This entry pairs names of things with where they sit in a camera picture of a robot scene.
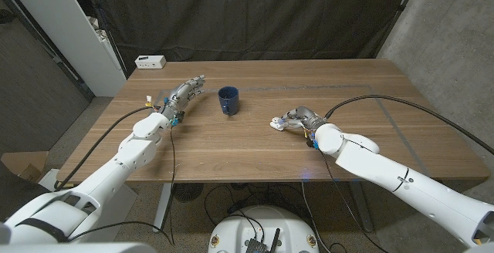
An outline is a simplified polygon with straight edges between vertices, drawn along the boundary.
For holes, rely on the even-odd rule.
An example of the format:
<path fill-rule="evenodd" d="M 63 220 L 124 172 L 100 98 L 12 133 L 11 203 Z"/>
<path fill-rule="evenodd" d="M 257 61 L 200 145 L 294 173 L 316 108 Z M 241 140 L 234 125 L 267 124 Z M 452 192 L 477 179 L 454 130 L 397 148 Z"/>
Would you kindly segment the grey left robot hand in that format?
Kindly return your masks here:
<path fill-rule="evenodd" d="M 203 93 L 201 88 L 204 84 L 205 76 L 200 75 L 172 89 L 159 110 L 169 123 L 167 128 L 174 127 L 183 120 L 185 108 L 192 99 Z"/>

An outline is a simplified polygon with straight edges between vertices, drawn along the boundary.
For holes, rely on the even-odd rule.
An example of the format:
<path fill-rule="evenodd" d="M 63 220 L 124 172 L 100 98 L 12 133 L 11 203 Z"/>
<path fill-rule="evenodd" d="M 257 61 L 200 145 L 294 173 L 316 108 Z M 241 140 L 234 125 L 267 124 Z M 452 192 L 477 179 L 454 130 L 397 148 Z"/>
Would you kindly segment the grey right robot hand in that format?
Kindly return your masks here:
<path fill-rule="evenodd" d="M 283 129 L 302 127 L 305 130 L 314 131 L 326 123 L 324 118 L 312 110 L 305 106 L 298 106 L 282 116 L 280 125 Z"/>

